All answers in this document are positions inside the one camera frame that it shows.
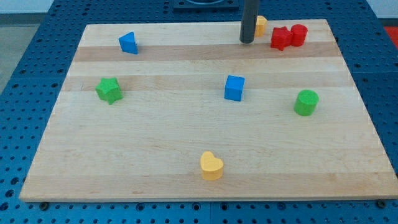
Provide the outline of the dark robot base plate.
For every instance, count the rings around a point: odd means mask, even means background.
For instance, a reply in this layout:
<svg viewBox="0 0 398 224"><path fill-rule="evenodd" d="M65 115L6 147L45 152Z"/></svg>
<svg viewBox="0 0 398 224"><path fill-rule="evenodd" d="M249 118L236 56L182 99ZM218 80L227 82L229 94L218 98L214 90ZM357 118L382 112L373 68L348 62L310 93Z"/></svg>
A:
<svg viewBox="0 0 398 224"><path fill-rule="evenodd" d="M238 0L171 0L174 11L202 9L239 9Z"/></svg>

